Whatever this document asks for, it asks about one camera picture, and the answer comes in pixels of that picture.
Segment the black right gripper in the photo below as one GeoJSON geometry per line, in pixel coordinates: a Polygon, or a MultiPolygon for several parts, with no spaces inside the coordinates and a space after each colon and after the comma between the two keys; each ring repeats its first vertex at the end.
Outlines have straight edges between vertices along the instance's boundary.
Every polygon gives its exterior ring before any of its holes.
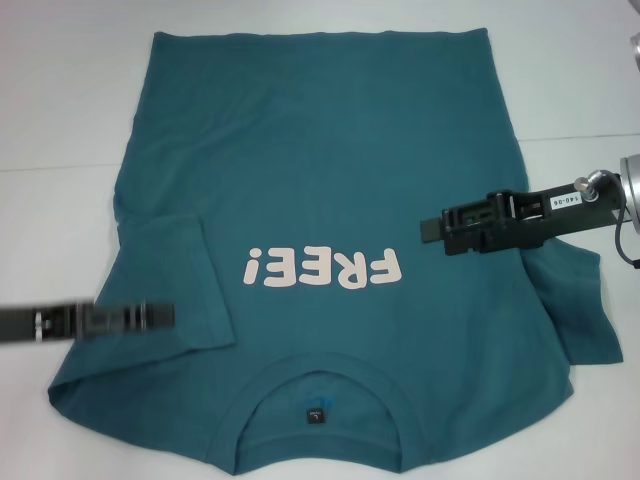
{"type": "Polygon", "coordinates": [[[624,222],[626,195],[618,174],[597,172],[537,192],[496,191],[446,208],[420,222],[423,244],[444,243],[447,255],[535,249],[558,236],[624,222]]]}

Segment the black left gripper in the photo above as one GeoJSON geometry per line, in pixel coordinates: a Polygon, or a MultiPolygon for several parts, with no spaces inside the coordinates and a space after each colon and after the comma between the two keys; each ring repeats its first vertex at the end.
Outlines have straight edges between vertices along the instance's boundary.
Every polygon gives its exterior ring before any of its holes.
{"type": "Polygon", "coordinates": [[[174,326],[175,309],[172,304],[105,307],[93,303],[72,303],[1,308],[2,344],[85,340],[126,331],[151,331],[174,326]]]}

